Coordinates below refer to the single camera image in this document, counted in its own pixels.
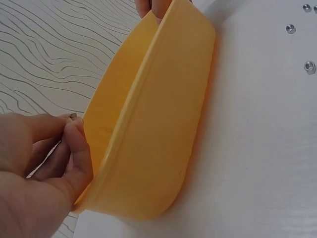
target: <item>hex nut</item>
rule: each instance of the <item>hex nut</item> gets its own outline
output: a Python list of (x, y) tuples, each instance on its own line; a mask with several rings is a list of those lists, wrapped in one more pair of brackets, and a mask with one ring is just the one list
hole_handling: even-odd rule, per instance
[(304, 69), (306, 70), (307, 74), (311, 75), (316, 72), (316, 65), (314, 62), (309, 60), (304, 64)]
[(303, 9), (305, 12), (311, 12), (312, 11), (312, 8), (311, 6), (309, 6), (309, 4), (304, 4), (303, 5)]
[(289, 24), (286, 26), (286, 31), (288, 34), (294, 34), (296, 32), (296, 28), (293, 24)]

